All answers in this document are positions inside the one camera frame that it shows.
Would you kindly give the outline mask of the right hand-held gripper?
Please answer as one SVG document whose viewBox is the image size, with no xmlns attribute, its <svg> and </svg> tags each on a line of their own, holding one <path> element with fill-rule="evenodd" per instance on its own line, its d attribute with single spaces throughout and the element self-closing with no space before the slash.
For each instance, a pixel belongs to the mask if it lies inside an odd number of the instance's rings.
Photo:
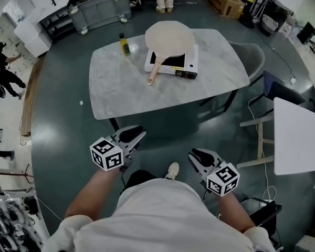
<svg viewBox="0 0 315 252">
<path fill-rule="evenodd" d="M 216 152 L 193 148 L 192 153 L 188 153 L 188 159 L 195 171 L 202 176 L 204 187 L 209 192 L 225 196 L 238 186 L 240 174 Z"/>
</svg>

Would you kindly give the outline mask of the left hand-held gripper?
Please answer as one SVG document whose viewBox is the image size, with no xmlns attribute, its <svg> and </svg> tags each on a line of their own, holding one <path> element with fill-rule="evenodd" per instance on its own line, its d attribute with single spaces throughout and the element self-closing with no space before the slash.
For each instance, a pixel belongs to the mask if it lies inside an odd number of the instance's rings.
<svg viewBox="0 0 315 252">
<path fill-rule="evenodd" d="M 104 171 L 119 169 L 125 171 L 131 163 L 131 152 L 145 137 L 141 125 L 120 128 L 114 135 L 101 137 L 90 146 L 92 161 Z"/>
</svg>

